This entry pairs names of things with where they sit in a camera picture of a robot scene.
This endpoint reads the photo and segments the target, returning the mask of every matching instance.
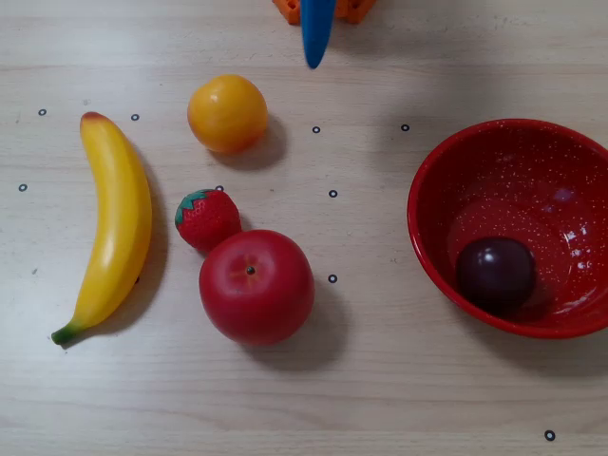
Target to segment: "dark purple plum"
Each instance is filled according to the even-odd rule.
[[[500,314],[521,306],[536,284],[532,253],[517,240],[485,237],[468,244],[456,261],[461,294],[478,307]]]

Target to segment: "bowl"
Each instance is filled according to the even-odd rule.
[[[576,337],[608,326],[608,152],[553,123],[471,126],[420,166],[408,199],[411,242],[437,287],[474,317],[510,333]],[[479,238],[513,238],[536,260],[531,297],[486,312],[458,291],[458,255]]]

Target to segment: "strawberry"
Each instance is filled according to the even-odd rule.
[[[175,215],[175,226],[183,240],[204,253],[242,231],[237,207],[219,190],[199,190],[185,197]]]

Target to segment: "yellow banana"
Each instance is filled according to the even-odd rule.
[[[152,203],[137,152],[118,126],[87,112],[80,134],[97,190],[97,234],[74,316],[52,340],[65,344],[108,318],[135,284],[150,245]]]

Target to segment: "strawberry leaves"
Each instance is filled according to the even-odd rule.
[[[180,206],[178,207],[178,211],[175,214],[176,228],[183,223],[183,210],[184,209],[189,209],[189,210],[193,211],[194,210],[194,201],[204,200],[205,198],[207,198],[207,193],[215,192],[215,191],[216,190],[210,190],[210,189],[199,190],[197,192],[191,193],[190,195],[187,195],[186,197],[184,197],[184,199],[181,200]]]

